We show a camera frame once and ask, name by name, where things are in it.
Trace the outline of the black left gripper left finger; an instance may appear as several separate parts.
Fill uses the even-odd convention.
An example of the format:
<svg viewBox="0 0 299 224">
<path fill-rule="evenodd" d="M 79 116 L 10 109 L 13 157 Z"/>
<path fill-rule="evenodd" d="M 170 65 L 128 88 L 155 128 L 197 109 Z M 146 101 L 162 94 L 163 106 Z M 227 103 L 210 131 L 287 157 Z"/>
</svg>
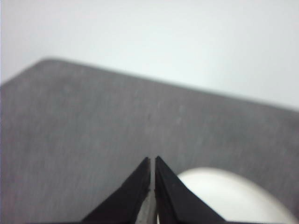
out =
<svg viewBox="0 0 299 224">
<path fill-rule="evenodd" d="M 125 182 L 82 219 L 85 224 L 134 224 L 150 189 L 150 158 L 146 157 Z"/>
</svg>

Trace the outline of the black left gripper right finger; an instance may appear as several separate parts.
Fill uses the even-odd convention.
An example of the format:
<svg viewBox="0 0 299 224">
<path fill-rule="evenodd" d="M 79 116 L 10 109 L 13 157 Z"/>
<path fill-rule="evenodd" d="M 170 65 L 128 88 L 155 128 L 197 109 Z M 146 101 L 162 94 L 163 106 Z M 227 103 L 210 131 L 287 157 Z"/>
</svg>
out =
<svg viewBox="0 0 299 224">
<path fill-rule="evenodd" d="M 226 221 L 192 193 L 159 156 L 155 159 L 155 196 L 161 224 L 221 224 Z"/>
</svg>

